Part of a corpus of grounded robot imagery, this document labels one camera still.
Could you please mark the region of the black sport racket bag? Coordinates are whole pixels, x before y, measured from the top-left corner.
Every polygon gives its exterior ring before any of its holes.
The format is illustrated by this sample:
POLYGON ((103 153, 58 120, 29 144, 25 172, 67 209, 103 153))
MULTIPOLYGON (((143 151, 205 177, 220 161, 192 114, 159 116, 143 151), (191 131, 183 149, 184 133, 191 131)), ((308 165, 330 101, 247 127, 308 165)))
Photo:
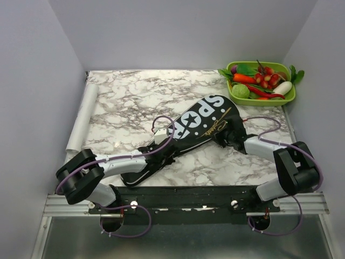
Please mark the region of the black sport racket bag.
MULTIPOLYGON (((210 140, 214 141, 216 134, 224 130, 246 133, 236 105, 222 95, 206 96, 182 113, 173 125, 168 126, 169 134, 173 135, 168 145, 176 147, 175 159, 210 140)), ((121 174, 121 180, 125 186, 134 187, 159 170, 161 169, 149 169, 146 165, 138 173, 121 174)))

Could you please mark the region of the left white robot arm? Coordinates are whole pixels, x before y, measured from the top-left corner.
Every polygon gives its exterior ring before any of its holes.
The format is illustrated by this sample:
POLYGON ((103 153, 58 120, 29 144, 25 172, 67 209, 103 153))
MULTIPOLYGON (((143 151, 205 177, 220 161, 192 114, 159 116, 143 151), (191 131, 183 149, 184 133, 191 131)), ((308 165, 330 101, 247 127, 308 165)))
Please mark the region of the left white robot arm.
POLYGON ((115 186, 102 184, 102 179, 120 175, 125 186, 137 186, 172 164, 176 152, 173 144, 140 147, 116 156, 97 156, 91 149, 84 149, 56 172, 56 194, 63 195, 70 205, 87 200, 114 213, 121 205, 121 194, 115 186))

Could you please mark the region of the white shuttlecock tube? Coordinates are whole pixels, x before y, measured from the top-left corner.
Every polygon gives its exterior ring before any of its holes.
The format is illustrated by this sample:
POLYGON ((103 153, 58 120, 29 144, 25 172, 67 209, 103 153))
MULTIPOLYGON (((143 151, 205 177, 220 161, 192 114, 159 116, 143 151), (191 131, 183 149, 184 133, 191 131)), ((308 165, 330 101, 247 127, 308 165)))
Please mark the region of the white shuttlecock tube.
POLYGON ((99 87, 97 85, 92 84, 86 86, 78 115, 66 146, 67 153, 77 153, 81 151, 84 138, 88 131, 88 124, 94 111, 98 92, 99 87))

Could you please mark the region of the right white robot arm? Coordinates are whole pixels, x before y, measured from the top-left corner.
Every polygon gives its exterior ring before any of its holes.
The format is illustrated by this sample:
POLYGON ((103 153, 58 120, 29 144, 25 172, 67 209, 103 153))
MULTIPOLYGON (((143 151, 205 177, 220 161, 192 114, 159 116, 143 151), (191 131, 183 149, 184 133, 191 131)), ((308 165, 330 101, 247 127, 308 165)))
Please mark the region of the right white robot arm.
POLYGON ((304 142, 283 144, 228 130, 216 134, 214 141, 222 147, 231 146, 242 154, 275 163, 277 178, 258 185, 248 198, 249 207, 256 212, 265 208, 269 200, 307 192, 321 183, 320 170, 304 142))

